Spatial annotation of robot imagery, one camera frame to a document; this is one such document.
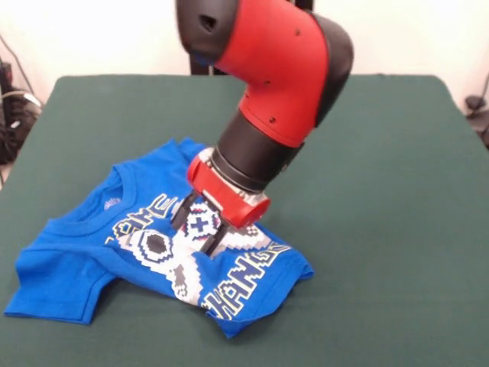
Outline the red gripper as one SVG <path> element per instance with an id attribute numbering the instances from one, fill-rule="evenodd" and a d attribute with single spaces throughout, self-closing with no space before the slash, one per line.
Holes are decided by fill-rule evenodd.
<path id="1" fill-rule="evenodd" d="M 171 219 L 171 226 L 179 230 L 190 214 L 198 194 L 215 207 L 221 218 L 229 225 L 240 229 L 257 222 L 267 212 L 270 198 L 264 193 L 251 193 L 225 180 L 212 165 L 212 152 L 199 152 L 191 161 L 187 180 L 194 189 L 182 201 Z M 228 231 L 228 224 L 221 224 L 207 238 L 202 252 L 211 256 Z"/>

